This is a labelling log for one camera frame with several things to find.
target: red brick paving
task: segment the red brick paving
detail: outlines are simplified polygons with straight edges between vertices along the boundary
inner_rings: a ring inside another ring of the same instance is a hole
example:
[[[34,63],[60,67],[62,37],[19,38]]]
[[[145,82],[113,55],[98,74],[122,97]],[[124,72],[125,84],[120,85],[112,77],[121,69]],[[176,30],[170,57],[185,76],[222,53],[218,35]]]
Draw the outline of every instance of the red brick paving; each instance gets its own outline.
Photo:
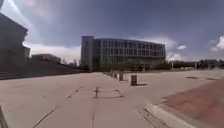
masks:
[[[224,78],[165,99],[167,106],[185,115],[224,128]]]

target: sky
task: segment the sky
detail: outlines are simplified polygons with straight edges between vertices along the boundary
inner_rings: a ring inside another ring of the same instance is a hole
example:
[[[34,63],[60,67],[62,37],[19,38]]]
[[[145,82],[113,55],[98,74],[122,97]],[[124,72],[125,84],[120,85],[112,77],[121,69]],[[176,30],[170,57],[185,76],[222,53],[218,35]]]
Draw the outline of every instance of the sky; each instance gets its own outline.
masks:
[[[81,36],[163,43],[169,60],[224,59],[223,0],[5,0],[31,54],[80,59]]]

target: stone bollard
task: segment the stone bollard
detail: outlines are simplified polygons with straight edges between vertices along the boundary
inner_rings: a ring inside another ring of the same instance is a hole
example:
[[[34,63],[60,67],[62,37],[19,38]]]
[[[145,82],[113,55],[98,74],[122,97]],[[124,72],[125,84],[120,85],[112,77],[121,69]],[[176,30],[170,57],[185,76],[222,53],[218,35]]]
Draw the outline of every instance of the stone bollard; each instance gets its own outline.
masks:
[[[113,77],[114,77],[114,78],[117,78],[117,73],[113,73],[113,74],[114,74]]]
[[[118,80],[119,81],[122,81],[124,79],[124,74],[122,73],[122,72],[120,72],[119,74],[118,74]]]
[[[113,77],[113,72],[110,72],[110,76]]]
[[[131,75],[131,86],[137,86],[137,75]]]

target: curb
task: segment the curb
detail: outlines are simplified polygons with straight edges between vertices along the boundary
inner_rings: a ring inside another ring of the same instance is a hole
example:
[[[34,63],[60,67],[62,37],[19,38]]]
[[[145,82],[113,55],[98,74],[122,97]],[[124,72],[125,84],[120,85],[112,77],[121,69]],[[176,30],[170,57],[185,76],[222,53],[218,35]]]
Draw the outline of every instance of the curb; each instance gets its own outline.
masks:
[[[207,124],[178,113],[184,118],[181,119],[174,111],[164,104],[154,105],[151,102],[146,102],[144,108],[170,128],[213,128]]]

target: building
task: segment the building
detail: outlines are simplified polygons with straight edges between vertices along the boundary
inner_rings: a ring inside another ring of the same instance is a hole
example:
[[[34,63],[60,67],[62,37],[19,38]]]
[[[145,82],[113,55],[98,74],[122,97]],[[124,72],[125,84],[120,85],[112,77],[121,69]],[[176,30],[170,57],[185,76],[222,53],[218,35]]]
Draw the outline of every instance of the building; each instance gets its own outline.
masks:
[[[93,36],[82,37],[81,66],[87,66],[90,71],[127,64],[142,64],[152,68],[164,62],[165,58],[164,44],[128,39],[94,39]]]
[[[24,56],[25,58],[30,57],[30,48],[23,46]]]
[[[50,61],[50,62],[54,62],[54,63],[60,63],[61,62],[61,58],[51,55],[51,54],[35,54],[32,55],[32,60],[34,61]]]
[[[0,66],[24,66],[27,29],[0,13]]]

